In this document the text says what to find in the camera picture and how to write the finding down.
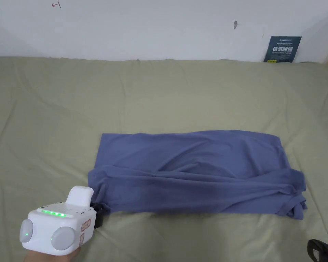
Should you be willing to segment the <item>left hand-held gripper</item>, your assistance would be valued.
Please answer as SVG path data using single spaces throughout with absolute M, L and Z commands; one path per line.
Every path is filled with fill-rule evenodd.
M 70 254 L 93 236 L 110 213 L 104 203 L 91 202 L 90 187 L 74 186 L 65 202 L 32 210 L 21 223 L 19 239 L 27 250 L 63 256 Z

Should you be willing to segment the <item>person's left hand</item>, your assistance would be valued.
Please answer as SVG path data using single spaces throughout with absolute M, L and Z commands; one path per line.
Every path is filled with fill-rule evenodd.
M 24 262 L 71 262 L 80 251 L 81 248 L 78 248 L 72 253 L 63 256 L 55 256 L 52 254 L 29 251 L 23 261 Z

